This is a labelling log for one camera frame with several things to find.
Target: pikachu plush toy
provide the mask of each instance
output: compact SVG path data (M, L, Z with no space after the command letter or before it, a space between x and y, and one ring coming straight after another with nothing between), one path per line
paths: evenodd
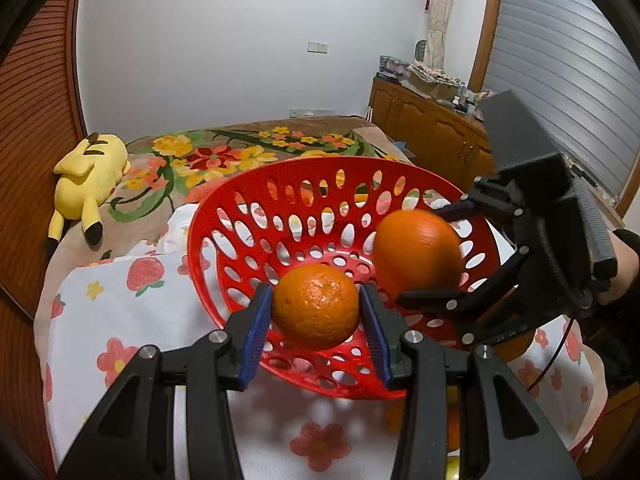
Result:
M102 239L102 222L98 206L130 170L124 143L114 135L91 134L56 164L60 175L56 185L55 205L49 223L46 250L55 252L66 220L81 220L84 237L92 246Z

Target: orange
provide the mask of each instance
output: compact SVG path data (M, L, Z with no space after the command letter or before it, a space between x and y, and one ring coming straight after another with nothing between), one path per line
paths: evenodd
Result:
M460 237L428 211L394 211L378 226L373 264L380 287L391 297L403 290L458 288L465 268Z
M273 290L271 317L287 342L308 350L343 343L358 324L358 289L340 270L296 267Z

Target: window blind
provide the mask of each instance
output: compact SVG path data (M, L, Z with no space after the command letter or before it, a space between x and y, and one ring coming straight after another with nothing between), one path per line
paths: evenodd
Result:
M591 0L501 0L484 86L513 90L619 195L640 148L640 70Z

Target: cardboard box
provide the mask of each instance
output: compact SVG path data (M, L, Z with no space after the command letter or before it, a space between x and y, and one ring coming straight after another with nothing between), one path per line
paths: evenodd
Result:
M447 101L453 101L453 98L458 94L458 88L455 86L445 85L443 83L427 83L420 79L413 72L410 73L409 83L415 86L421 92L429 94L434 99L445 99Z

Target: cabinet handle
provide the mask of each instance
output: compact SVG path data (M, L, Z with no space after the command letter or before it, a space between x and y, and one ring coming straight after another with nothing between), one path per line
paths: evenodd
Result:
M473 150L473 148L474 148L473 146L469 146L469 151L468 151L468 152L466 152L466 155L465 155L465 161L463 162L463 164L466 164L466 162L468 161L469 153L471 153L471 151Z

